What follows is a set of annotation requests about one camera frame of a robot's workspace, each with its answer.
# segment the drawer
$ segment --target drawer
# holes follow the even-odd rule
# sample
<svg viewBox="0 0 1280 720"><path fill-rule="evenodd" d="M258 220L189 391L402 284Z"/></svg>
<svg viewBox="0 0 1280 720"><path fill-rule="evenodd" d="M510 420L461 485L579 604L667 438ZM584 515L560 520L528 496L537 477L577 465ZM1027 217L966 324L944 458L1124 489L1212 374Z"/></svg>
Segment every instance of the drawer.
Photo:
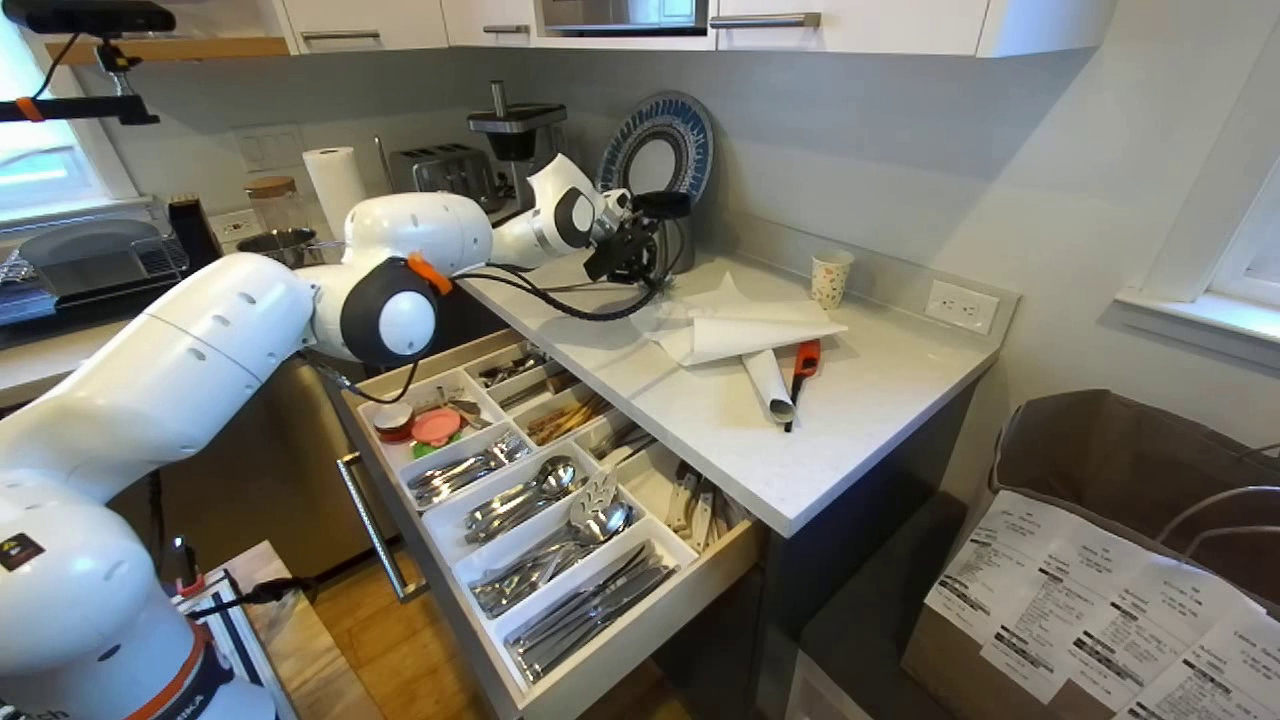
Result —
<svg viewBox="0 0 1280 720"><path fill-rule="evenodd" d="M500 712L584 712L754 564L760 524L745 510L510 332L432 369L367 387L389 397L406 381L413 412L469 406L472 420L449 443L382 438L371 400L353 400L353 417L423 539L406 548L426 548L416 562L432 569L453 633L483 690L505 692ZM595 510L625 524L584 531Z"/></svg>

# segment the electrical outlet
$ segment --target electrical outlet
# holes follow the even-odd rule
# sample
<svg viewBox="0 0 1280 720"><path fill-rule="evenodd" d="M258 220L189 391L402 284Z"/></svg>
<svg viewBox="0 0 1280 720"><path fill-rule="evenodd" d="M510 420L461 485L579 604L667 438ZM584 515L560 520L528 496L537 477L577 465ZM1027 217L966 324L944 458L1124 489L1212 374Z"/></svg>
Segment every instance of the electrical outlet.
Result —
<svg viewBox="0 0 1280 720"><path fill-rule="evenodd" d="M950 281L931 281L927 287L927 315L966 332L988 332L994 321L994 305L998 297Z"/></svg>
<svg viewBox="0 0 1280 720"><path fill-rule="evenodd" d="M252 210L207 211L207 227L222 248L235 248L246 236L268 232Z"/></svg>

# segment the black cable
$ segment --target black cable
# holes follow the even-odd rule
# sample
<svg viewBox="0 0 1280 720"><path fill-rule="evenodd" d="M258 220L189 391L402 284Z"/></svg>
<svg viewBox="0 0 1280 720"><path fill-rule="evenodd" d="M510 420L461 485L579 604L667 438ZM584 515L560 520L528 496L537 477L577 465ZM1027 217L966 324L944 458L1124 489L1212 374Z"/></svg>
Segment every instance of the black cable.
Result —
<svg viewBox="0 0 1280 720"><path fill-rule="evenodd" d="M276 581L258 581L252 593L228 599L228 604L207 604L207 609L196 609L189 613L189 619L201 619L201 618L215 618L215 613L228 613L235 604L276 604L283 599L287 593L306 593L314 581L306 575L276 575Z"/></svg>
<svg viewBox="0 0 1280 720"><path fill-rule="evenodd" d="M53 55L53 64L47 64L39 88L30 93L30 101L47 93L53 73L65 64L65 55L75 48L75 39L80 39L80 31L72 31L72 35L65 39L65 48Z"/></svg>
<svg viewBox="0 0 1280 720"><path fill-rule="evenodd" d="M371 391L364 391L361 386L353 386L347 378L341 378L341 374L330 374L330 378L341 381L344 391L353 391L353 397L361 397L361 400L367 400L367 406L401 406L401 400L406 397L413 381L416 381L416 369L421 369L421 359L406 365L406 378L402 378L402 386L394 387L394 397L371 397Z"/></svg>
<svg viewBox="0 0 1280 720"><path fill-rule="evenodd" d="M553 305L554 312L563 315L577 315L577 321L591 321L591 324L609 324L609 321L619 321L619 315L632 315L637 308L645 308L654 291L661 291L661 281L639 281L645 291L625 305L625 308L609 308L609 312L588 312L588 308L572 308L563 301L554 301L553 291L568 291L568 287L537 287L528 278L510 272L510 278L490 278L490 272L461 272L455 281L489 281L489 284L509 284L509 287L519 287L545 305Z"/></svg>

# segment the metal utensil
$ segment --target metal utensil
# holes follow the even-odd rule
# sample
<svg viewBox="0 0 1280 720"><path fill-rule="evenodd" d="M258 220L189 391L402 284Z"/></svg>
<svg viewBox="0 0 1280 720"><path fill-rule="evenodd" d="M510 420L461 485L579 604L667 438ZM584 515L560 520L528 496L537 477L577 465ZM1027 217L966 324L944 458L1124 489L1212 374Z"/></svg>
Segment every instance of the metal utensil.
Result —
<svg viewBox="0 0 1280 720"><path fill-rule="evenodd" d="M490 447L481 447L455 465L443 465L443 470L432 470L432 471L406 480L406 489L421 503L440 503L440 500L455 496L461 489L477 485L481 477L510 465L517 458L519 458L517 443L490 443Z"/></svg>
<svg viewBox="0 0 1280 720"><path fill-rule="evenodd" d="M530 480L483 500L481 510L469 514L469 544L489 544L490 535L525 524L541 510L554 503L572 489L579 489L588 471L579 471L568 458L553 458L537 470Z"/></svg>
<svg viewBox="0 0 1280 720"><path fill-rule="evenodd" d="M546 539L541 539L530 554L525 554L517 564L497 574L490 581L472 584L477 604L489 618L505 618L510 604L554 581L577 562L591 556L598 544L619 535L637 520L637 510L616 496L610 510L577 515L568 514L568 524L554 528Z"/></svg>
<svg viewBox="0 0 1280 720"><path fill-rule="evenodd" d="M577 593L528 630L519 630L509 647L519 659L525 680L546 675L563 655L605 633L616 618L639 604L654 584L662 584L676 569L667 569L650 544L632 554L616 574L609 574L591 593Z"/></svg>

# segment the paper towel roll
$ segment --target paper towel roll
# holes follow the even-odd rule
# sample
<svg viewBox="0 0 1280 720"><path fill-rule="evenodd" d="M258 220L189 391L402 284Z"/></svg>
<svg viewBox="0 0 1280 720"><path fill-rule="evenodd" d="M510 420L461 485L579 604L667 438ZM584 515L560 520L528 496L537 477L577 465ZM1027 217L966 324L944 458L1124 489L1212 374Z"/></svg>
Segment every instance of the paper towel roll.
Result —
<svg viewBox="0 0 1280 720"><path fill-rule="evenodd" d="M795 410L792 410L792 391L784 386L784 369L774 365L774 352L771 349L751 352L751 357L745 357L745 365L748 365L748 378L754 386L765 412L778 424L792 420Z"/></svg>
<svg viewBox="0 0 1280 720"><path fill-rule="evenodd" d="M357 167L357 150L306 150L304 166L322 210L326 232L344 241L344 220L353 205L367 196Z"/></svg>

